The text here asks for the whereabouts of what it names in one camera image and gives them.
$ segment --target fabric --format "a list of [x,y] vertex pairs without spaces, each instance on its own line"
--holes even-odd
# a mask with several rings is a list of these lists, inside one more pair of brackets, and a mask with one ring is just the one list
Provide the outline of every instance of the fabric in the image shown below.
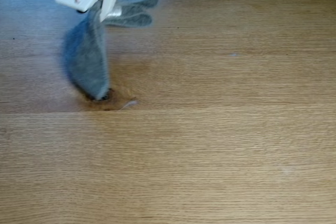
[[65,41],[65,65],[69,77],[95,100],[103,99],[109,89],[104,24],[99,19],[101,5],[102,1],[95,3]]
[[130,28],[150,26],[153,19],[146,9],[154,8],[157,4],[158,0],[117,0],[117,5],[122,7],[121,16],[109,17],[104,24]]

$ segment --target gray cloth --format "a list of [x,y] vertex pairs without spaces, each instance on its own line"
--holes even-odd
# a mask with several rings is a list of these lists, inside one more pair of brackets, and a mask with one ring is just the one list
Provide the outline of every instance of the gray cloth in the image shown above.
[[95,100],[101,100],[109,89],[101,4],[101,1],[94,4],[87,17],[69,32],[65,42],[65,65],[71,80]]
[[158,0],[118,0],[118,4],[122,6],[121,16],[101,23],[102,1],[96,2],[66,37],[64,55],[69,77],[91,99],[104,100],[109,91],[104,26],[148,26],[152,17],[145,9],[155,7]]
[[146,27],[153,23],[152,16],[146,9],[154,8],[158,0],[117,0],[122,7],[121,16],[110,17],[104,20],[108,26]]

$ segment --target gray towel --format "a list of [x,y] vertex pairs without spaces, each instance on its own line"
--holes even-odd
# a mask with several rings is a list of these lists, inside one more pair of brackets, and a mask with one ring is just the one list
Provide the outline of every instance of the gray towel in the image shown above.
[[158,0],[118,0],[117,5],[122,8],[121,16],[109,17],[104,24],[134,28],[150,26],[153,20],[146,9],[154,8],[157,4]]
[[104,25],[99,19],[101,4],[94,4],[65,42],[65,64],[71,80],[95,100],[103,99],[109,89]]

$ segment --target wooden table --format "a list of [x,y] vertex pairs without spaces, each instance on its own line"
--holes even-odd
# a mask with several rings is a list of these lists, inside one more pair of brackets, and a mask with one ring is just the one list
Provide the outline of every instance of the wooden table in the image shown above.
[[0,223],[336,223],[335,2],[160,0],[107,29],[97,105],[60,64],[83,16],[1,0]]

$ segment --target wooden surface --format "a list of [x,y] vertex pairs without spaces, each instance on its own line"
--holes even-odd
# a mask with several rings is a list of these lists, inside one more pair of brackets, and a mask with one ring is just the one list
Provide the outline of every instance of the wooden surface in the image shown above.
[[83,16],[1,0],[0,223],[335,224],[335,2],[160,0],[108,28],[98,106],[60,64]]

